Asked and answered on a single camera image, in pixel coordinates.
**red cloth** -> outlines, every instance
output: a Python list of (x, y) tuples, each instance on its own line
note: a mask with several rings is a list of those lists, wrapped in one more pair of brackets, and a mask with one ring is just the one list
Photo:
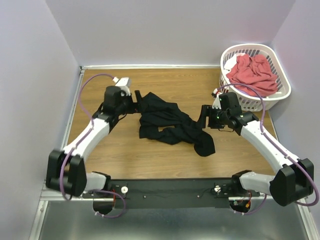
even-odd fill
[[(277, 75), (271, 72), (269, 62), (265, 56), (257, 54), (250, 57), (248, 54), (245, 54), (237, 56), (236, 62), (236, 65), (226, 75), (230, 83), (250, 85), (262, 97), (274, 94), (278, 90), (276, 83)], [(245, 86), (235, 85), (235, 87), (250, 96), (257, 96), (251, 89)]]

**white wall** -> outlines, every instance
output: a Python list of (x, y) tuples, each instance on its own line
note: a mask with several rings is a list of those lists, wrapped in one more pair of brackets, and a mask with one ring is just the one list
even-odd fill
[[(315, 166), (320, 188), (320, 1), (298, 0), (272, 45), (292, 86), (291, 96), (271, 109), (279, 140)], [(310, 208), (320, 229), (320, 204)]]
[(44, 0), (0, 1), (0, 239), (28, 239), (79, 77)]
[(46, 0), (76, 60), (219, 65), (235, 44), (269, 44), (295, 0)]

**laundry basket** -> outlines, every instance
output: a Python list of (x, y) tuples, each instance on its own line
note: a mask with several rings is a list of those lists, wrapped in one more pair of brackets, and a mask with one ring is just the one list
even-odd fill
[[(276, 84), (278, 87), (277, 92), (263, 98), (266, 110), (269, 110), (278, 101), (285, 99), (290, 95), (291, 86), (284, 73), (284, 70), (281, 67), (281, 64), (276, 56), (276, 53), (270, 47), (262, 44), (251, 44), (251, 43), (239, 44), (239, 45), (231, 46), (224, 51), (220, 60), (220, 66), (221, 66), (221, 73), (219, 78), (220, 87), (230, 83), (223, 69), (226, 61), (232, 58), (232, 56), (236, 53), (249, 54), (251, 57), (257, 54), (264, 55), (270, 64), (272, 73), (277, 75), (277, 79), (276, 79)], [(238, 100), (243, 111), (259, 112), (262, 110), (262, 103), (260, 98), (247, 95), (244, 92), (239, 91), (234, 86), (226, 86), (222, 89), (222, 92), (223, 93), (235, 92), (238, 96)]]

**wooden tabletop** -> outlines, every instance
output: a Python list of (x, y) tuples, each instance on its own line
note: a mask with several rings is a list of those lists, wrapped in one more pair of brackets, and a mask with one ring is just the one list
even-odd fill
[[(219, 86), (220, 69), (86, 70), (83, 83), (98, 73), (130, 77), (132, 92), (140, 90), (142, 96), (153, 92), (166, 102), (177, 103), (181, 111), (197, 121), (201, 105), (213, 103), (211, 92)], [(96, 77), (87, 84), (81, 99), (90, 113), (97, 110), (104, 99), (106, 86), (110, 85), (114, 83), (106, 76)], [(193, 144), (169, 145), (139, 139), (140, 116), (127, 115), (97, 145), (85, 163), (87, 173), (103, 172), (113, 179), (230, 177), (242, 170), (274, 174), (260, 153), (235, 132), (206, 128), (214, 140), (216, 153), (201, 157), (196, 154)], [(88, 123), (87, 115), (77, 105), (68, 142), (72, 142)], [(274, 135), (268, 114), (264, 126)]]

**black cloth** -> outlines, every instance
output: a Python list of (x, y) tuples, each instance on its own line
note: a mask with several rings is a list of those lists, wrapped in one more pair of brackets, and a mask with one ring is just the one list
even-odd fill
[(216, 152), (212, 137), (204, 132), (189, 115), (180, 111), (173, 102), (165, 102), (149, 92), (142, 98), (139, 137), (167, 144), (181, 141), (194, 144), (194, 150), (202, 157)]

